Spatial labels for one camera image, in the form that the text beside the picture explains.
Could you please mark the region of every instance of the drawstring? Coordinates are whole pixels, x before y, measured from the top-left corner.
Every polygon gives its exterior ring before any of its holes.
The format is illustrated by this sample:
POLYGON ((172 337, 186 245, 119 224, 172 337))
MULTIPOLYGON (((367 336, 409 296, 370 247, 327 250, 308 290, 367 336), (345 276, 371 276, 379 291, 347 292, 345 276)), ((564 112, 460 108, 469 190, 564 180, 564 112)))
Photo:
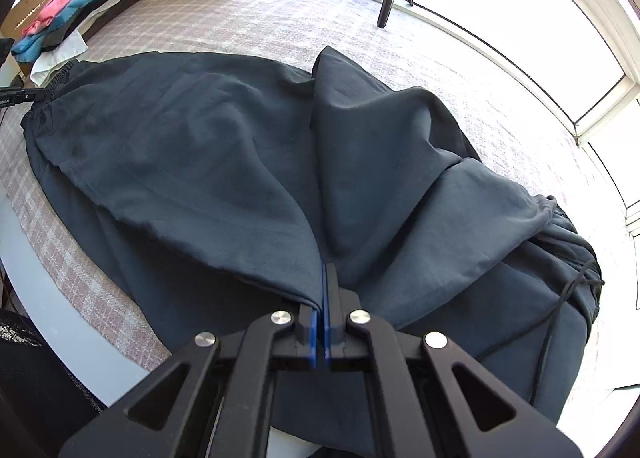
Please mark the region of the drawstring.
POLYGON ((527 326, 525 329, 509 337, 507 340, 501 341, 489 347, 488 349, 486 349, 476 357, 476 360, 481 362, 482 360, 487 358, 489 355, 492 355, 493 353, 497 352, 501 348, 504 348, 505 346, 511 344, 515 340, 520 339, 521 337, 524 337, 525 335, 533 332, 533 330, 542 326, 546 321, 549 321, 548 326, 546 327, 545 338, 542 341, 542 346, 540 346, 540 351, 538 353, 538 362, 536 363, 536 372, 534 374, 531 398, 529 400, 529 403, 532 406, 535 405, 536 399, 538 398, 538 391, 540 389, 542 372, 544 370, 545 363, 546 363, 546 355, 548 353, 551 337, 553 335, 554 330, 556 329, 556 325, 558 324, 558 318, 560 315, 560 310, 562 308, 562 305, 569 300, 569 298, 573 295, 574 290, 581 282, 588 284, 590 286, 594 284, 603 284, 603 281, 600 279, 584 278, 585 273, 587 272, 587 270, 591 268, 591 265, 593 265, 594 263, 597 264, 596 260, 592 259, 587 261, 583 266, 580 267, 580 269, 578 270, 578 274, 575 276, 574 280, 568 282, 564 286, 556 303, 552 306, 549 312, 547 312, 541 319, 535 321, 530 326, 527 326))

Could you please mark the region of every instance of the triangular cutout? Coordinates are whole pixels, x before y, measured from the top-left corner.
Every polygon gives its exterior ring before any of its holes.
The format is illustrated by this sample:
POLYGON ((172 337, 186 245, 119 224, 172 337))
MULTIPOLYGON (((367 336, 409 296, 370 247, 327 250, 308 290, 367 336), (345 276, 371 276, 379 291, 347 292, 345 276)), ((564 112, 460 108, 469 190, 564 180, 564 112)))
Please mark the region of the triangular cutout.
POLYGON ((166 424, 180 388, 189 375, 188 364, 180 364, 156 387, 129 408, 127 418, 149 429, 160 431, 166 424))
POLYGON ((481 431, 491 431, 515 418, 515 410, 481 382, 466 366, 455 364, 453 374, 481 431))

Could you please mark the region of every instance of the round metal bolt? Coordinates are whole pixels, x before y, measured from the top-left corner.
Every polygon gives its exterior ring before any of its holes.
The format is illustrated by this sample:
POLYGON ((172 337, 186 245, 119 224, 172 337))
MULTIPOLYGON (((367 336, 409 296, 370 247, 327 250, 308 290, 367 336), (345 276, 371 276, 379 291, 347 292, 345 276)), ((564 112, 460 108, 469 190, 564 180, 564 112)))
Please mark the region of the round metal bolt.
POLYGON ((285 310, 278 310, 271 314, 271 322, 274 324, 288 324, 291 322, 291 314, 285 310))
POLYGON ((202 348, 213 346, 216 343, 216 336, 211 332, 200 332, 196 335, 196 344, 202 348))
POLYGON ((371 321, 371 314, 366 310, 354 310, 349 314, 349 319, 356 324, 366 324, 371 321))
POLYGON ((424 336, 424 342, 431 348, 444 348, 447 345, 447 336, 440 332, 429 332, 424 336))

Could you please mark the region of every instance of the black fabric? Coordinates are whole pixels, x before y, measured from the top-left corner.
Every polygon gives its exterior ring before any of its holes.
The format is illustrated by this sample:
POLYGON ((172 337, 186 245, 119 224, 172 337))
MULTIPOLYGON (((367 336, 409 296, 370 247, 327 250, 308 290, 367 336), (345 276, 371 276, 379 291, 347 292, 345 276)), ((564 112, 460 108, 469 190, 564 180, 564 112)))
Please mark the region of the black fabric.
POLYGON ((83 8, 79 8, 74 15, 60 28, 49 32, 42 43, 42 51, 48 52, 55 50, 73 32, 80 23, 96 8, 100 7, 109 0, 93 0, 87 3, 83 8))
MULTIPOLYGON (((331 48, 311 75, 209 53, 73 63, 47 91, 23 120, 31 167, 170 350, 280 297, 319 308, 333 261, 398 329, 444 332, 474 356, 507 341, 483 363, 530 399, 544 317, 593 249, 555 199, 482 165, 433 94, 391 91, 331 48)), ((585 270, 554 316, 535 403, 553 420, 599 279, 585 270)), ((371 456, 364 391, 360 374, 282 373, 274 425, 371 456)))
POLYGON ((113 5, 109 10, 107 10, 103 15, 101 15, 98 19, 94 21, 94 24, 91 25, 89 30, 82 34, 82 38, 85 41, 89 41, 95 34, 97 34, 108 22, 122 14, 125 10, 127 10, 130 6, 137 3, 140 0, 120 0, 118 3, 113 5))
POLYGON ((103 409, 30 320, 0 310, 0 454, 54 458, 103 409))

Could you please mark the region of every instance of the glass pane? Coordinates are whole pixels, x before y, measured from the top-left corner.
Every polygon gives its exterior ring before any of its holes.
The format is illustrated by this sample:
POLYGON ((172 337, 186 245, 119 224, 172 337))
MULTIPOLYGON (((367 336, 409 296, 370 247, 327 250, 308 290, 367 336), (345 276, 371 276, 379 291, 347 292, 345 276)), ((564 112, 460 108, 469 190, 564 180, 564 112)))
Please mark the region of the glass pane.
POLYGON ((640 200, 640 104, 633 101, 590 141, 627 207, 640 200))
POLYGON ((604 40, 572 0, 415 1, 516 63, 572 120, 587 112, 623 75, 604 40))

